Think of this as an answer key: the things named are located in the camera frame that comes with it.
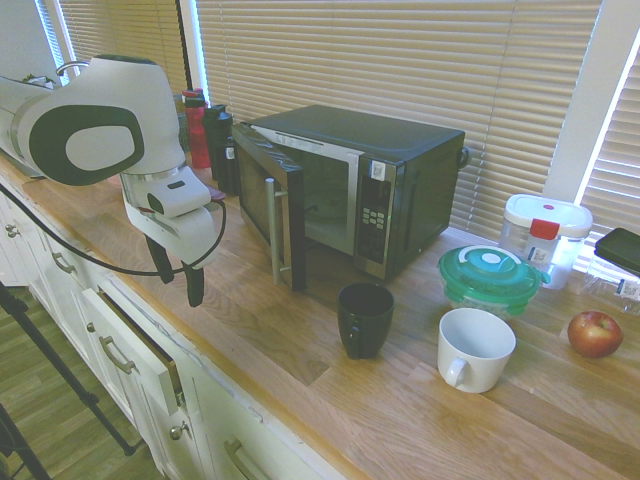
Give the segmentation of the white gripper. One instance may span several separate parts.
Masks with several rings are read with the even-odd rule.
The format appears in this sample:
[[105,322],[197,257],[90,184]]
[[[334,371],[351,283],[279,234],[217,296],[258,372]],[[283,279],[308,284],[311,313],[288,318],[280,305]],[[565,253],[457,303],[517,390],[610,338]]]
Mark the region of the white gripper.
[[204,269],[195,267],[204,267],[215,257],[214,252],[205,256],[217,239],[211,213],[205,207],[199,207],[186,214],[167,218],[160,214],[142,213],[129,203],[125,203],[125,209],[130,222],[146,236],[153,263],[164,284],[174,280],[167,252],[184,262],[182,268],[187,282],[188,302],[191,307],[198,307],[204,297]]

